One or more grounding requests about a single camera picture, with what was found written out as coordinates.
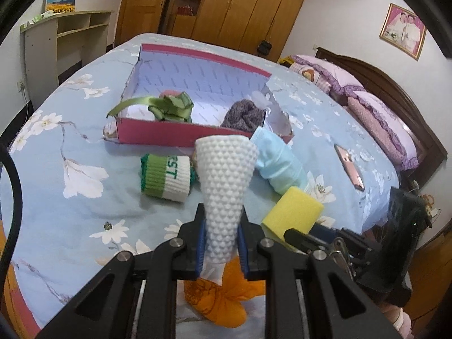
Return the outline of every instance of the wall socket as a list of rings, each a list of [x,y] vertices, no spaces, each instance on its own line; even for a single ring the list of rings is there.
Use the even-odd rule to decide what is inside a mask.
[[[17,91],[18,91],[19,93],[22,92],[22,88],[21,88],[22,85],[23,85],[23,87],[25,88],[25,82],[24,82],[23,80],[20,80],[20,81],[17,82]]]

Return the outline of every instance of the white cone-shaped object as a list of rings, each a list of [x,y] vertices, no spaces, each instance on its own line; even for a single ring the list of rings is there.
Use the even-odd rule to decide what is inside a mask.
[[[243,196],[258,157],[256,145],[242,135],[196,140],[197,172],[206,210],[206,258],[214,264],[232,259]]]

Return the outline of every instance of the smartphone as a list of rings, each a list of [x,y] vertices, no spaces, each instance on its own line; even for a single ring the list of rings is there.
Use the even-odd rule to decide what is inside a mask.
[[[355,186],[355,189],[364,191],[364,183],[362,182],[361,176],[359,175],[358,170],[353,164],[348,151],[337,144],[334,145],[334,148],[336,149],[339,159],[342,162],[345,172],[347,173],[347,175],[349,175],[350,181],[352,181],[353,186]]]

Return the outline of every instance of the blue bedsheet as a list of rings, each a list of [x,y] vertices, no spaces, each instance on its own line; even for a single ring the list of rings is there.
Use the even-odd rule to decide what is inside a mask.
[[[263,58],[192,40],[146,34],[83,67],[61,85],[24,126],[11,148],[23,189],[23,224],[14,253],[20,290],[44,326],[95,273],[122,249],[143,253],[177,235],[202,202],[199,185],[184,204],[142,195],[140,157],[183,154],[184,149],[119,145],[103,139],[106,113],[119,101],[141,43],[160,43],[235,58],[273,74],[267,86],[290,115],[289,144],[310,181],[310,194],[324,203],[335,227],[361,232],[383,222],[396,171],[367,132],[338,104],[302,76]],[[334,150],[349,150],[366,190],[354,189]],[[1,174],[1,215],[7,231],[12,194]],[[260,222],[279,196],[257,173],[246,194],[252,222]],[[221,267],[204,276],[221,278]],[[247,322],[225,329],[188,307],[179,290],[178,338],[264,336],[264,298],[244,304]]]

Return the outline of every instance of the green bow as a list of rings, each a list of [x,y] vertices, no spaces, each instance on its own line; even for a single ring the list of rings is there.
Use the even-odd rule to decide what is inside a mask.
[[[150,112],[152,112],[158,121],[178,121],[192,122],[191,113],[193,102],[186,92],[180,93],[178,96],[159,97],[135,97],[126,99],[114,107],[108,116],[116,116],[124,108],[133,104],[145,104]]]

